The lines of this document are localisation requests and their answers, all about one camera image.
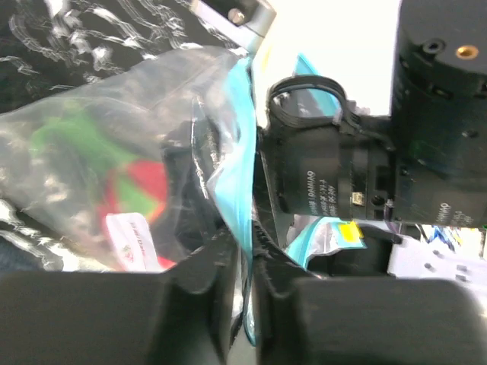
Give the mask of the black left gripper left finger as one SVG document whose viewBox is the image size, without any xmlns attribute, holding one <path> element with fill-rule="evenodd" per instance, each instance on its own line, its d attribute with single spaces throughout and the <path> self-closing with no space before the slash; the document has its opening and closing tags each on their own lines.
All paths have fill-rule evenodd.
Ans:
<svg viewBox="0 0 487 365">
<path fill-rule="evenodd" d="M 237 255 L 223 228 L 161 274 L 4 274 L 1 362 L 224 364 Z"/>
</svg>

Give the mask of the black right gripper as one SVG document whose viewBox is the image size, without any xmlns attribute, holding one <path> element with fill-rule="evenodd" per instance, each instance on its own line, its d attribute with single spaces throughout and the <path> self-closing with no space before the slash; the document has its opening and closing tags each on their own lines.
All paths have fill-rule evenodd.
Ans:
<svg viewBox="0 0 487 365">
<path fill-rule="evenodd" d="M 338 82 L 316 75 L 271 86 L 266 112 L 259 148 L 279 243 L 297 215 L 403 225 L 389 116 L 357 111 Z"/>
</svg>

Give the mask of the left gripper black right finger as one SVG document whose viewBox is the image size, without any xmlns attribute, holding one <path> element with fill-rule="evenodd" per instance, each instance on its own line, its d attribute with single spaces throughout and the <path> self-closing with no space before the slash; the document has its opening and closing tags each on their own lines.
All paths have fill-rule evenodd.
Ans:
<svg viewBox="0 0 487 365">
<path fill-rule="evenodd" d="M 467 289 L 438 279 L 320 279 L 253 225 L 259 364 L 484 364 L 486 326 Z"/>
</svg>

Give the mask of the clear zip top bag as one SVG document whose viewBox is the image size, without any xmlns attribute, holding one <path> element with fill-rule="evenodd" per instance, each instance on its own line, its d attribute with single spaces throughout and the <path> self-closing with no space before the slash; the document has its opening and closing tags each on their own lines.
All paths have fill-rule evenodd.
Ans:
<svg viewBox="0 0 487 365">
<path fill-rule="evenodd" d="M 256 338 L 251 61 L 173 50 L 1 113 L 3 270 L 156 273 L 223 226 L 234 314 Z"/>
</svg>

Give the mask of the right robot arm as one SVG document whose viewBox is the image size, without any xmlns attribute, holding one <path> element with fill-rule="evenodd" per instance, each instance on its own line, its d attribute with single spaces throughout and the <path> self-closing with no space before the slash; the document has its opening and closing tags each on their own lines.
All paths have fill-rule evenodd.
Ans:
<svg viewBox="0 0 487 365">
<path fill-rule="evenodd" d="M 267 97 L 275 195 L 288 214 L 480 228 L 486 223 L 486 3 L 404 1 L 390 114 L 296 75 Z"/>
</svg>

